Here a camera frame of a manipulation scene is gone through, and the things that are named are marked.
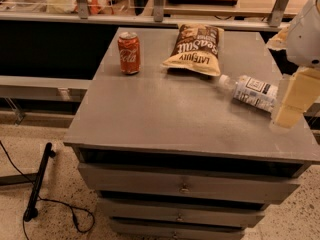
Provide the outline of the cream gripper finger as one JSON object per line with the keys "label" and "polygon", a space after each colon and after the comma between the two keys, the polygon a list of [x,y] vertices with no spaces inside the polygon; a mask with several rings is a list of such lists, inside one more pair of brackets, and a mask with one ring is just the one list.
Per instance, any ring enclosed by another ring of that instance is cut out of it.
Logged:
{"label": "cream gripper finger", "polygon": [[284,74],[278,85],[270,127],[293,128],[319,96],[319,69],[299,67],[293,75]]}
{"label": "cream gripper finger", "polygon": [[288,27],[281,29],[276,35],[268,40],[266,47],[271,50],[280,51],[287,48]]}

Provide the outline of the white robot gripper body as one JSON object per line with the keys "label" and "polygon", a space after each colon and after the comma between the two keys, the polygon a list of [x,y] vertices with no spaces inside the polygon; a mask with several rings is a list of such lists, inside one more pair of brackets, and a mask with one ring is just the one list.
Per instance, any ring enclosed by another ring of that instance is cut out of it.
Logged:
{"label": "white robot gripper body", "polygon": [[320,67],[320,0],[308,0],[291,21],[286,55],[298,66]]}

